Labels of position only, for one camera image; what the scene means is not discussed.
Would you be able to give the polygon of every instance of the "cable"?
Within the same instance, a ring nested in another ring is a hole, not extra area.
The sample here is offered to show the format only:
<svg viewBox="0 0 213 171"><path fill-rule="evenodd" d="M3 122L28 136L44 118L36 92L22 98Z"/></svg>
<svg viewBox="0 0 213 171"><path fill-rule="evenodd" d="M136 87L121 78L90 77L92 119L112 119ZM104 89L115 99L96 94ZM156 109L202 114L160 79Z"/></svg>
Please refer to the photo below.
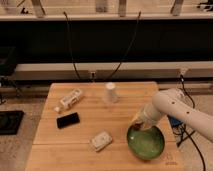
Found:
<svg viewBox="0 0 213 171"><path fill-rule="evenodd" d="M202 160L203 171L206 171L206 163L205 163L204 157L203 157L203 155L202 155L200 149L198 148L197 144L196 144L195 141L192 139L192 137L190 136L190 134L189 134L186 130L184 130L184 129L183 129L182 131L184 131L184 132L186 133L186 135L189 137L189 139L192 141L193 145L195 146L195 148L196 148L197 152L199 153L200 158L201 158L201 160Z"/></svg>
<svg viewBox="0 0 213 171"><path fill-rule="evenodd" d="M75 69L75 73L76 73L78 79L81 80L80 74L78 73L78 70L77 70L76 65L75 65L75 60L73 58L72 42L71 42L71 27L70 27L70 24L69 24L69 18L67 16L66 12L63 12L63 14L65 15L66 21L67 21L67 41L68 41L68 45L69 45L69 53L70 53L70 56L72 58L72 63L73 63L73 67Z"/></svg>
<svg viewBox="0 0 213 171"><path fill-rule="evenodd" d="M182 84L182 89L183 89L183 91L184 91L184 93L188 96L188 98L191 100L191 102L192 102L192 107L193 108L195 108L195 102L194 102L194 100L192 99L192 97L189 95L189 93L186 91L186 89L185 89L185 85L184 85L184 77L183 77L183 75L180 75L180 80L181 80L181 84Z"/></svg>
<svg viewBox="0 0 213 171"><path fill-rule="evenodd" d="M184 77L183 77L183 75L180 75L180 80L181 80L181 84L182 84L182 89L183 89L183 91L184 91L184 94L187 96L187 97L189 97L189 99L191 100L191 102L192 102L192 107L193 108L195 108L195 102L194 102L194 100L193 100L193 98L189 95L189 93L186 91L186 89L185 89L185 82L184 82ZM190 136L192 136L193 134L195 133L195 131L193 130L189 135ZM184 132L183 131L181 131L181 129L179 130L179 136L180 136L180 141L179 142L177 142L177 146L179 147L185 140L187 140L189 137L187 136L187 137L185 137L185 138L183 138L183 136L184 136Z"/></svg>
<svg viewBox="0 0 213 171"><path fill-rule="evenodd" d="M16 7L21 6L26 0L22 0L21 2L19 2L19 4Z"/></svg>
<svg viewBox="0 0 213 171"><path fill-rule="evenodd" d="M123 58L121 59L120 63L118 64L117 68L104 80L109 80L116 74L116 72L119 70L120 66L122 65L123 61L125 60L125 58L129 54L129 51L130 51L130 49L132 48L132 45L135 42L135 38L136 38L136 35L137 35L137 31L138 31L138 24L139 24L139 21L140 21L140 17L141 17L141 11L138 13L137 22L136 22L135 29L134 29L134 32L133 32L133 35L132 35L132 39L130 41L130 44L129 44L126 52L124 53Z"/></svg>

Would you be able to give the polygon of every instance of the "power outlet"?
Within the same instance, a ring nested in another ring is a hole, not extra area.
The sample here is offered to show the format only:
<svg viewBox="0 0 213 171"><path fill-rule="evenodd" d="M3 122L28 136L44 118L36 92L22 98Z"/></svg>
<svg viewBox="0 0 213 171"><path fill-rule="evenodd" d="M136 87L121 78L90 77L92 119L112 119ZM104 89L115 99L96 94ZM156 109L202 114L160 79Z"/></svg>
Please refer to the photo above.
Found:
<svg viewBox="0 0 213 171"><path fill-rule="evenodd" d="M89 71L89 79L92 80L92 82L95 82L95 80L97 79L97 71Z"/></svg>

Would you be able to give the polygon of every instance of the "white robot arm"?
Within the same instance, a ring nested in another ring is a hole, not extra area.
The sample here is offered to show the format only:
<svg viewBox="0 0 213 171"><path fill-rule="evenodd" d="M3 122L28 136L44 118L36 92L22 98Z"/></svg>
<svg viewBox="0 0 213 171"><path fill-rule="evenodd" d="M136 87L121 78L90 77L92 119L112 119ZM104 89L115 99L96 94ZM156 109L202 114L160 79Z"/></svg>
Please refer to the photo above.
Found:
<svg viewBox="0 0 213 171"><path fill-rule="evenodd" d="M177 118L213 142L213 117L195 110L184 102L184 94L179 89L159 91L132 121L148 125L156 125L166 114Z"/></svg>

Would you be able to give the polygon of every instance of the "smartphone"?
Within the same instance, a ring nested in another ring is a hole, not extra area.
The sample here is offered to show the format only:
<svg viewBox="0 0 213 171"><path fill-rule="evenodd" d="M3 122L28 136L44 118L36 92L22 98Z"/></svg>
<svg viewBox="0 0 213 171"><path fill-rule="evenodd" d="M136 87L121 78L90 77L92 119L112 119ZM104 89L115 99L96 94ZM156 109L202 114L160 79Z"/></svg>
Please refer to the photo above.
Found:
<svg viewBox="0 0 213 171"><path fill-rule="evenodd" d="M76 124L79 122L80 122L80 119L77 112L57 118L58 128L63 128L68 125Z"/></svg>

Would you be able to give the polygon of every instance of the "green bowl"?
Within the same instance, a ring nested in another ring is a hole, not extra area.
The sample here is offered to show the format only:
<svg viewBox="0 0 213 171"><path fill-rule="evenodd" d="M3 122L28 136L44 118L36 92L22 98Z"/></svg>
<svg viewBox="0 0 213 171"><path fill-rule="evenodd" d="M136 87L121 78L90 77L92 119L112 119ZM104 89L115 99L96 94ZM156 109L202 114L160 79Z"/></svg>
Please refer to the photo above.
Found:
<svg viewBox="0 0 213 171"><path fill-rule="evenodd" d="M136 130L131 126L127 132L127 142L131 151L143 160L160 156L165 146L164 136L156 126L146 130Z"/></svg>

